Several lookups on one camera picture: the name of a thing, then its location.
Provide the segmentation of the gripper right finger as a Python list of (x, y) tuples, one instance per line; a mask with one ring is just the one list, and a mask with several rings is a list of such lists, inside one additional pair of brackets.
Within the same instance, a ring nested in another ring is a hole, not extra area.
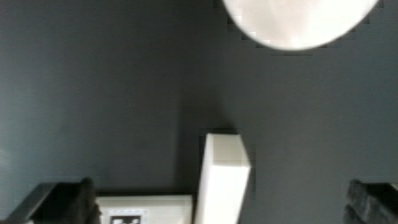
[(398, 185), (350, 181), (343, 224), (398, 224)]

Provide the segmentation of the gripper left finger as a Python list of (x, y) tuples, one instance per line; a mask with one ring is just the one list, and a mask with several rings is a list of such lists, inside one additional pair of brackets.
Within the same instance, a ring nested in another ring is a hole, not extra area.
[(94, 182), (41, 183), (4, 224), (101, 224)]

